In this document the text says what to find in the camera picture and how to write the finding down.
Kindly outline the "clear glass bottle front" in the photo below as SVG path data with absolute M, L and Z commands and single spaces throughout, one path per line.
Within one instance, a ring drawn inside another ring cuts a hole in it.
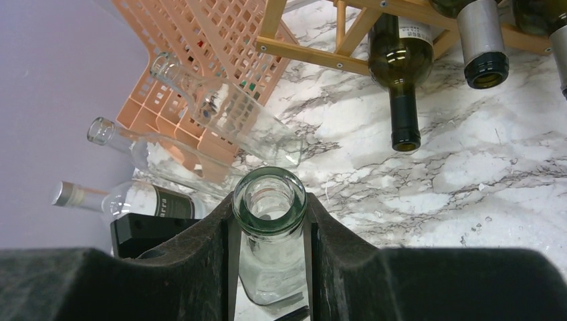
M 307 206 L 303 183 L 286 169 L 261 167 L 237 184 L 232 209 L 243 232 L 239 277 L 254 304 L 294 304 L 302 298 Z

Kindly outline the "clear square glass bottle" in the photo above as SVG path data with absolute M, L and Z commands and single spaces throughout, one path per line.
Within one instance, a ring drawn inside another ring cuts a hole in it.
M 188 114 L 206 129 L 271 166 L 300 164 L 304 140 L 233 82 L 200 76 L 168 52 L 155 57 L 150 75 L 180 94 Z

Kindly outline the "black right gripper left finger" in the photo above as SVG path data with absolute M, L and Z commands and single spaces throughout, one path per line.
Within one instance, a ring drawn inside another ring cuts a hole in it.
M 2 320 L 232 320 L 240 230 L 227 196 L 135 259 L 94 248 L 1 252 Z

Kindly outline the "green wine bottle silver foil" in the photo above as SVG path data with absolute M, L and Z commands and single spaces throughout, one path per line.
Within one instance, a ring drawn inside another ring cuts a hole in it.
M 499 1 L 432 0 L 430 4 L 442 16 L 457 21 L 468 86 L 484 90 L 502 84 L 509 74 L 509 60 L 500 27 Z

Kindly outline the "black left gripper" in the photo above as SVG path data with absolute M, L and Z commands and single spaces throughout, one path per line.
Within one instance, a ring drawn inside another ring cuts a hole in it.
M 199 221 L 200 219 L 126 214 L 110 224 L 112 253 L 119 258 L 136 258 Z

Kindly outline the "clear round bottle silver cap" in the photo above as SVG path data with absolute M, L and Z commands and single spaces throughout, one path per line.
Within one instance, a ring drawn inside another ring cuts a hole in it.
M 114 221 L 127 214 L 175 219 L 202 219 L 209 212 L 202 201 L 142 181 L 126 181 L 109 191 L 60 181 L 51 195 L 58 207 L 81 208 L 103 214 Z

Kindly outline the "wooden wine rack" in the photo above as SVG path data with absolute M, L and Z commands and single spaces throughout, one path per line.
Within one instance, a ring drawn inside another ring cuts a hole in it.
M 275 39 L 284 1 L 268 1 L 256 49 L 337 70 L 370 76 L 385 88 L 425 80 L 433 61 L 461 43 L 464 75 L 473 89 L 500 85 L 509 74 L 506 47 L 553 53 L 566 81 L 566 2 L 514 1 L 516 25 L 502 24 L 498 1 L 353 1 L 360 14 L 346 28 L 345 1 L 337 2 L 333 52 Z

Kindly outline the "green wine bottle dark neck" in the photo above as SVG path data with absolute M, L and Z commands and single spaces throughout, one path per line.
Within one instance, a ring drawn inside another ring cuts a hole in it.
M 415 92 L 433 67 L 432 38 L 429 25 L 387 13 L 368 32 L 368 69 L 373 82 L 388 90 L 391 142 L 398 152 L 421 146 Z

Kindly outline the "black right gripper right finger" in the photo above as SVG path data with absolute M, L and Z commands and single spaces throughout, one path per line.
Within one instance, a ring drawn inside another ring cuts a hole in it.
M 307 196 L 313 320 L 565 320 L 566 283 L 522 248 L 377 248 Z

